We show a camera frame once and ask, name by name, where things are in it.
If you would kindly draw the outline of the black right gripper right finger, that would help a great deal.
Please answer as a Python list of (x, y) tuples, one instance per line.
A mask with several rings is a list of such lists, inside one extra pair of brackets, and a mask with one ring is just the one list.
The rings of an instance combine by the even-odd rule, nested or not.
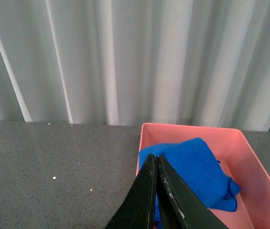
[(163, 157), (157, 163), (157, 200), (164, 229), (226, 229)]

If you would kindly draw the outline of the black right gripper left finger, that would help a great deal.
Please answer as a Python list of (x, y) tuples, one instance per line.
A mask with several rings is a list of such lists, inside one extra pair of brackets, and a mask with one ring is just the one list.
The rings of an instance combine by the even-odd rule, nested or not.
[(149, 154), (107, 229), (153, 229), (156, 204), (156, 158)]

